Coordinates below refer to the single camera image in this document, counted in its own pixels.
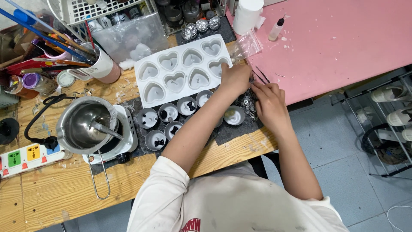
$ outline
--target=person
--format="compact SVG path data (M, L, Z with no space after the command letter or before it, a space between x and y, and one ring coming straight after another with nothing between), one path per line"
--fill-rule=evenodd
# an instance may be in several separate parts
M128 232L348 231L299 145L285 91L274 83L250 84L251 70L222 64L220 87L167 144L138 191ZM248 88L258 98L259 119L278 142L284 189L257 176L247 161L189 180L215 125Z

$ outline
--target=power strip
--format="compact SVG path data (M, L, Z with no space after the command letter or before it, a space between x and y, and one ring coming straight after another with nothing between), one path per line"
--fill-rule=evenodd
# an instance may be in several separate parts
M31 144L0 155L2 178L29 172L46 165L71 158L73 153L65 151L60 145L54 150L43 145Z

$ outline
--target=plastic bag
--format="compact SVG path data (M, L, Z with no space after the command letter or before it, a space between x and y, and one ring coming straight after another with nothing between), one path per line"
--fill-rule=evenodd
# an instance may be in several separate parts
M93 37L117 64L126 59L138 61L169 48L158 13L96 31Z
M246 32L236 42L227 47L232 63L251 57L261 50L260 41L252 30Z

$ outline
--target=white sneaker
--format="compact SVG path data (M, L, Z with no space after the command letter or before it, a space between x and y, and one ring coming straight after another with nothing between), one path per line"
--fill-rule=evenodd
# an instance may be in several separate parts
M386 116L389 125L400 126L412 124L412 107L405 107Z
M402 137L406 141L412 141L412 127L406 128L402 131Z
M411 101L412 97L404 86L385 86L370 95L374 102Z

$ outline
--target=power cord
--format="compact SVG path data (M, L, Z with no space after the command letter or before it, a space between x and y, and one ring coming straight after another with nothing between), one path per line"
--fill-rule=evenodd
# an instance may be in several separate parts
M60 94L59 96L48 97L43 101L43 104L45 105L45 107L43 107L40 110L40 112L38 114L36 114L36 116L34 116L34 118L29 122L26 129L24 130L24 137L26 137L26 139L28 139L32 143L38 143L40 145L43 145L48 149L54 150L54 148L57 147L58 143L57 143L57 137L56 136L49 136L45 139L31 138L28 135L28 131L30 130L30 127L34 124L34 122L44 113L44 111L46 111L51 105L56 104L56 103L60 102L63 99L72 99L72 100L74 100L75 98L74 97L67 97L67 95L65 93L63 93L63 94Z
M391 209L397 208L397 207L405 207L405 208L412 208L412 207L411 207L411 206L393 206L393 207L391 207L390 209L388 209L388 212L386 213L386 218L388 218L389 223L390 223L393 227L395 227L396 229L400 230L401 232L404 232L403 230L401 230L401 229L399 229L398 227L394 226L394 225L391 223L391 220L389 220L389 211L390 211Z

